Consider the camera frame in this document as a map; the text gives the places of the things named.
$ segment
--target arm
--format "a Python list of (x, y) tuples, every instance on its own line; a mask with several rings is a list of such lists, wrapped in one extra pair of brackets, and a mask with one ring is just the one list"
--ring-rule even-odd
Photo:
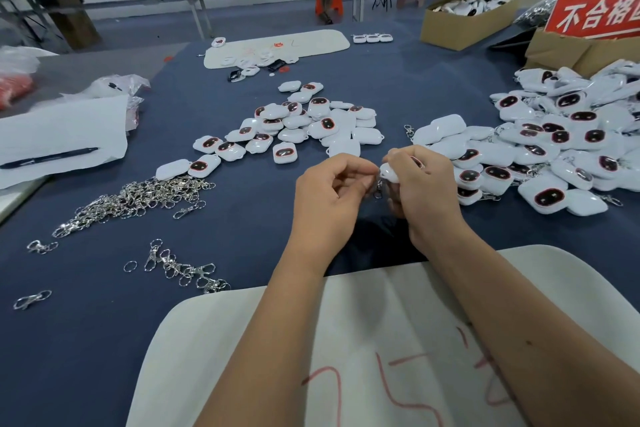
[(302, 425), (323, 275), (377, 174), (372, 162), (340, 154), (298, 179), (289, 242), (195, 427)]
[(387, 159), (401, 183), (392, 210), (408, 220), (412, 243), (451, 287), (530, 422), (640, 425), (640, 375), (467, 226), (450, 161), (420, 146)]

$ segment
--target red sign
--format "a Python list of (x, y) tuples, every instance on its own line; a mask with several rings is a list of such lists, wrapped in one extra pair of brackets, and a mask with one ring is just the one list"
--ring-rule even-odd
[(546, 32), (619, 39), (640, 35), (640, 0), (558, 0)]

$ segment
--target black pen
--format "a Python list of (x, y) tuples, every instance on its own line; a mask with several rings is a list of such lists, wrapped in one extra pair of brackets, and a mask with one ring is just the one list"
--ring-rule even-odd
[(42, 157), (30, 157), (27, 159), (14, 160), (13, 162), (7, 162), (0, 165), (0, 169), (17, 169), (18, 167), (24, 167), (25, 165), (40, 164), (41, 162), (49, 162), (50, 160), (64, 159), (67, 157), (74, 157), (76, 155), (84, 155), (92, 153), (100, 149), (99, 147), (87, 147), (84, 149), (70, 150), (68, 152), (61, 152), (59, 154), (44, 155)]

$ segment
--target blue table surface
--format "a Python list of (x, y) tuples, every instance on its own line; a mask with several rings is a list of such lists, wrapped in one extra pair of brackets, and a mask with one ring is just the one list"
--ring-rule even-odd
[[(500, 124), (488, 95), (516, 89), (518, 65), (514, 56), (486, 47), (506, 32), (454, 52), (419, 42), (419, 21), (356, 27), (362, 33), (389, 32), (395, 41), (352, 44), (346, 51), (302, 58), (289, 73), (270, 78), (261, 71), (233, 84), (226, 81), (227, 70), (207, 70), (197, 57), (208, 43), (190, 44), (144, 94), (140, 128), (124, 159), (55, 176), (0, 227), (0, 424), (125, 424), (158, 325), (176, 304), (200, 293), (193, 284), (182, 288), (167, 280), (160, 268), (123, 272), (125, 262), (146, 260), (152, 239), (162, 238), (182, 263), (214, 262), (215, 276), (234, 289), (267, 284), (289, 235), (295, 180), (326, 158), (315, 140), (298, 145), (300, 158), (293, 164), (276, 165), (271, 150), (224, 162), (208, 178), (216, 188), (201, 194), (207, 206), (182, 220), (173, 220), (173, 211), (154, 209), (143, 218), (112, 220), (62, 238), (47, 255), (28, 254), (25, 247), (33, 239), (52, 241), (53, 229), (99, 195), (145, 180), (166, 162), (195, 160), (199, 153), (191, 145), (196, 138), (223, 137), (256, 107), (283, 101), (280, 83), (321, 82), (319, 96), (374, 108), (386, 138), (380, 146), (362, 147), (362, 156), (373, 162), (380, 162), (389, 148), (409, 144), (405, 124), (418, 128), (451, 113), (462, 115), (467, 124)], [(348, 38), (350, 29), (344, 30)], [(496, 249), (546, 244), (577, 255), (637, 308), (640, 199), (620, 190), (613, 195), (623, 200), (623, 208), (612, 206), (589, 218), (567, 212), (542, 216), (515, 190), (499, 203), (478, 203), (463, 212)], [(362, 205), (353, 237), (328, 273), (424, 258), (410, 244), (406, 223), (396, 221), (384, 201)], [(53, 291), (46, 301), (26, 311), (12, 310), (17, 298), (44, 289)]]

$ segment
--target cardboard box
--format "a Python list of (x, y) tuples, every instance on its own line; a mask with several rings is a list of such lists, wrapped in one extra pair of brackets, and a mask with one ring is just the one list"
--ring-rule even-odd
[(448, 12), (434, 12), (436, 7), (453, 0), (436, 0), (424, 13), (420, 40), (443, 48), (460, 51), (481, 41), (515, 19), (519, 1), (512, 0), (497, 9), (478, 16), (459, 16)]
[(59, 12), (49, 14), (49, 17), (51, 17), (60, 33), (71, 46), (71, 49), (85, 49), (101, 42), (102, 38), (95, 29), (91, 18), (84, 10), (80, 9), (83, 6), (83, 0), (37, 0), (37, 2), (47, 9), (55, 7), (79, 8), (77, 12), (72, 14)]
[(624, 39), (585, 39), (536, 31), (525, 56), (525, 67), (558, 69), (566, 66), (585, 78), (618, 59), (636, 61), (640, 55), (640, 37)]

